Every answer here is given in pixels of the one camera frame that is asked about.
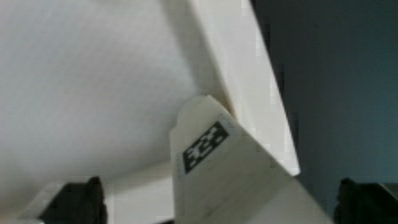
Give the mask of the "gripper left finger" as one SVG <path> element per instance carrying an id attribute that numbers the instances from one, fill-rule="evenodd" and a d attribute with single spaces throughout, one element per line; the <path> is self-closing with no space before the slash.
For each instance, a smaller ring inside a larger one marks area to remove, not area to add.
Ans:
<path id="1" fill-rule="evenodd" d="M 51 183 L 17 218 L 17 224 L 109 224 L 102 179 Z"/>

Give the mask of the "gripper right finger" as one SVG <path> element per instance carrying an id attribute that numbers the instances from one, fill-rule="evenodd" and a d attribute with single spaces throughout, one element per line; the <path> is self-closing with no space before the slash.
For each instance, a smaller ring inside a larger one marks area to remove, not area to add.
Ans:
<path id="1" fill-rule="evenodd" d="M 398 183 L 360 183 L 346 178 L 337 199 L 337 224 L 398 224 Z"/>

